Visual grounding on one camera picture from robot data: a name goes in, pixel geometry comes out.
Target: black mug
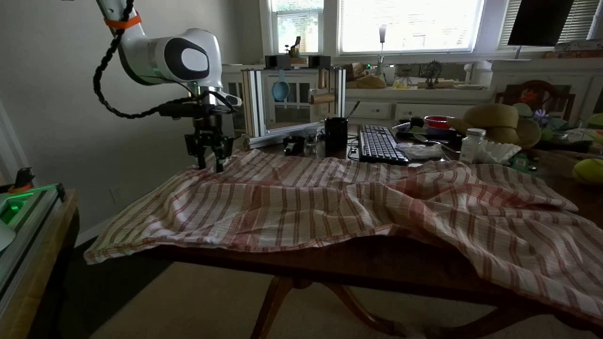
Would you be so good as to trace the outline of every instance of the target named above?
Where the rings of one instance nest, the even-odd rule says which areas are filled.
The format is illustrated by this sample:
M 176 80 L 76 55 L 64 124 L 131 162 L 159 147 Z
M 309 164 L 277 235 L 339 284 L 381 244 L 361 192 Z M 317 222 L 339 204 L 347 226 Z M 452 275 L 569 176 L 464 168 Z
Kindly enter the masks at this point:
M 327 152 L 345 150 L 347 146 L 347 119 L 326 118 L 324 120 L 325 149 Z

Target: orange strap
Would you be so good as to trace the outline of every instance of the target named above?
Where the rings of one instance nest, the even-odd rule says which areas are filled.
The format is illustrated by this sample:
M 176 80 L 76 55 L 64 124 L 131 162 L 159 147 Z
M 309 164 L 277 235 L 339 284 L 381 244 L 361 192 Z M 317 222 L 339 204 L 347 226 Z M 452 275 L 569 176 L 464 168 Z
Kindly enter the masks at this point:
M 105 24 L 111 28 L 115 28 L 116 30 L 127 30 L 128 28 L 138 25 L 142 23 L 142 19 L 140 18 L 140 14 L 136 12 L 136 16 L 131 18 L 129 21 L 116 21 L 116 20 L 108 20 L 105 19 Z

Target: tennis ball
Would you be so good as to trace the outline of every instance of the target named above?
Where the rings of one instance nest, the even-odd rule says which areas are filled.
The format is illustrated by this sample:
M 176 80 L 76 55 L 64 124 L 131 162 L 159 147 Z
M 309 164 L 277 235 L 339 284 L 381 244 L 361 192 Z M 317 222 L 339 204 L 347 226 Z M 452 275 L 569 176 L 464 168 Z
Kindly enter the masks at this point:
M 603 160 L 586 159 L 573 168 L 573 177 L 586 185 L 603 185 Z

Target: cabinet drawer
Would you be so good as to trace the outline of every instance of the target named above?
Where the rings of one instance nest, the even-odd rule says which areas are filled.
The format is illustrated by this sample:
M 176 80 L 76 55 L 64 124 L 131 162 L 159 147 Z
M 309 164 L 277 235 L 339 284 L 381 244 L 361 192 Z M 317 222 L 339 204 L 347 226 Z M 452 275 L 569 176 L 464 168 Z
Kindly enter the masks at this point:
M 396 120 L 428 115 L 462 118 L 473 105 L 396 104 Z
M 355 104 L 356 101 L 346 101 L 346 116 L 350 114 Z M 391 119 L 391 103 L 362 101 L 352 116 L 355 118 Z

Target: floor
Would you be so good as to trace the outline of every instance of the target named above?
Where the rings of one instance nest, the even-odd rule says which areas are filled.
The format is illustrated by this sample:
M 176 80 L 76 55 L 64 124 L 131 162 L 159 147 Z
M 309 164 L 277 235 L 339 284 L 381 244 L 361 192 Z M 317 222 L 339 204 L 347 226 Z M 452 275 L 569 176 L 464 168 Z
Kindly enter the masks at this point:
M 247 338 L 270 276 L 199 265 L 120 258 L 86 266 L 77 248 L 66 288 L 63 336 L 69 338 Z M 377 315 L 403 322 L 423 338 L 425 324 L 458 326 L 493 308 L 407 294 L 353 289 Z M 292 291 L 269 338 L 390 338 L 357 321 L 325 287 Z M 595 338 L 538 316 L 487 338 Z

